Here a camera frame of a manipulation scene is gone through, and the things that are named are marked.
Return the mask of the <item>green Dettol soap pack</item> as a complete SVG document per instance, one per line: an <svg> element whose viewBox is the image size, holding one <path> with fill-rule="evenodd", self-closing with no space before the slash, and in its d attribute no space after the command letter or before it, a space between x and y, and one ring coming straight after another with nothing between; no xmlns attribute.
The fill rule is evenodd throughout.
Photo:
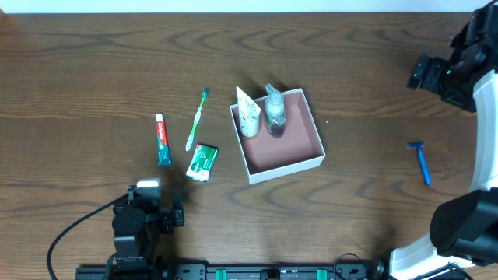
<svg viewBox="0 0 498 280"><path fill-rule="evenodd" d="M192 180L207 182L218 156L218 149L209 145L197 144L186 176Z"/></svg>

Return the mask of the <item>clear pump soap bottle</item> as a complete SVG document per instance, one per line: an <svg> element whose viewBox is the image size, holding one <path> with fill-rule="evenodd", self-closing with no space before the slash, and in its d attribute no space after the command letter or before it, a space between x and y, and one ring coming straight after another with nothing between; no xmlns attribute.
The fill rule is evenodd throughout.
<svg viewBox="0 0 498 280"><path fill-rule="evenodd" d="M266 128L272 137L281 138L286 125L285 98L271 84L267 84L265 90L267 92L265 99Z"/></svg>

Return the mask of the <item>red teal toothpaste tube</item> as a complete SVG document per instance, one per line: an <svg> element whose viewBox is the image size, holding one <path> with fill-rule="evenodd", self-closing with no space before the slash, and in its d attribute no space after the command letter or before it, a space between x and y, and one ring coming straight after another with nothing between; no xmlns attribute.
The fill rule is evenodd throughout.
<svg viewBox="0 0 498 280"><path fill-rule="evenodd" d="M171 166L170 149L167 141L166 123L162 113L156 113L156 139L158 151L158 166Z"/></svg>

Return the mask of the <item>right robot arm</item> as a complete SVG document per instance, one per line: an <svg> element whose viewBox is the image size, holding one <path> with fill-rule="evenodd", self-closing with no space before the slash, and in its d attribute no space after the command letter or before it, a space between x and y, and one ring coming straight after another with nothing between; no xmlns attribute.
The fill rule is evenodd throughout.
<svg viewBox="0 0 498 280"><path fill-rule="evenodd" d="M383 279L468 279L468 268L497 262L497 3L476 9L451 38L449 59L422 55L407 82L477 115L468 193L440 205L430 231L377 267Z"/></svg>

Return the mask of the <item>white lotion tube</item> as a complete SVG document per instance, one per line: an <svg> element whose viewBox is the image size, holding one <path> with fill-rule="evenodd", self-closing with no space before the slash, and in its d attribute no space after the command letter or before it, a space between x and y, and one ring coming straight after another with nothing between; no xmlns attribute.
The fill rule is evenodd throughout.
<svg viewBox="0 0 498 280"><path fill-rule="evenodd" d="M236 87L240 132L245 138L258 135L261 108L239 86Z"/></svg>

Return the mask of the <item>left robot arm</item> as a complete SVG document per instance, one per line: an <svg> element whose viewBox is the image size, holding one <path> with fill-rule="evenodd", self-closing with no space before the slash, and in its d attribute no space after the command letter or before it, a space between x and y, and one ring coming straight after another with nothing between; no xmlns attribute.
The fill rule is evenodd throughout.
<svg viewBox="0 0 498 280"><path fill-rule="evenodd" d="M113 206L114 247L105 279L173 279L167 262L157 255L161 236L185 222L184 203L178 191L171 205L161 206L159 187L130 186L125 198Z"/></svg>

